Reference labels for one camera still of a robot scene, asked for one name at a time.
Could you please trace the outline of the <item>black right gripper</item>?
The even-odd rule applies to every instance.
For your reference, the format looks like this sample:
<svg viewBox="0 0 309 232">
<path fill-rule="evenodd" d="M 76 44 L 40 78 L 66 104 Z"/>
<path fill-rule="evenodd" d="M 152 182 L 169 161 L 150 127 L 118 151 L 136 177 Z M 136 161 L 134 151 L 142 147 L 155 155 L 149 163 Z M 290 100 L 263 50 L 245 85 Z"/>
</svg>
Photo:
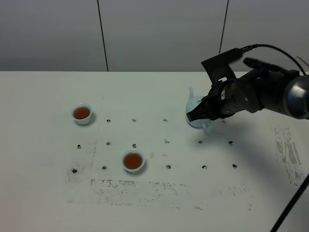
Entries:
<svg viewBox="0 0 309 232">
<path fill-rule="evenodd" d="M 241 107 L 235 103 L 232 97 L 231 87 L 233 81 L 220 82 L 215 87 L 211 87 L 208 95 L 202 101 L 189 102 L 189 110 L 186 117 L 189 122 L 197 120 L 216 120 L 219 118 L 230 117 L 241 111 Z"/>
</svg>

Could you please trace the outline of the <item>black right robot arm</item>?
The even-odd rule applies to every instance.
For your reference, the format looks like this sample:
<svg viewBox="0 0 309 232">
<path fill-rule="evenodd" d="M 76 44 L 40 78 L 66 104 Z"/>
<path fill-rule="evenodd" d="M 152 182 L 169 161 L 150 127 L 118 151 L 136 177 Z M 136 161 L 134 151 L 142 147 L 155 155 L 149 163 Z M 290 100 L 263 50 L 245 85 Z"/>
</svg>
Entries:
<svg viewBox="0 0 309 232">
<path fill-rule="evenodd" d="M 296 119 L 309 117 L 309 77 L 296 70 L 245 58 L 252 70 L 237 78 L 229 63 L 213 57 L 202 62 L 212 82 L 207 96 L 192 111 L 189 121 L 217 120 L 240 111 L 267 109 Z"/>
</svg>

